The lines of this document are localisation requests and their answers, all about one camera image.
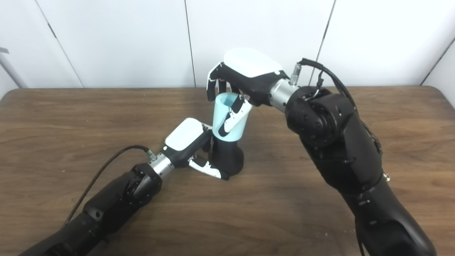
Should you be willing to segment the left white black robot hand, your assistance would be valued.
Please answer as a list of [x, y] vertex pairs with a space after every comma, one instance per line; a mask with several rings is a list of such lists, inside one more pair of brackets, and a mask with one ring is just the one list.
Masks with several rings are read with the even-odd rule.
[[166, 137], [156, 160], [150, 166], [161, 177], [165, 177], [172, 170], [191, 167], [206, 175], [229, 180], [230, 175], [219, 170], [197, 152], [208, 152], [212, 139], [212, 126], [201, 123], [195, 118], [186, 118]]

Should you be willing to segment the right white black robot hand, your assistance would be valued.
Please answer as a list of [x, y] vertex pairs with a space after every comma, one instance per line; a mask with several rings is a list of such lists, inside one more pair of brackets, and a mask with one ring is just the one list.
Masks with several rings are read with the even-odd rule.
[[273, 97], [280, 84], [288, 80], [289, 76], [278, 62], [255, 49], [227, 51], [223, 61], [208, 73], [206, 93], [210, 102], [215, 101], [216, 96], [226, 93], [229, 84], [236, 97], [213, 133], [219, 138], [228, 136], [254, 106], [284, 106], [286, 101], [274, 101]]

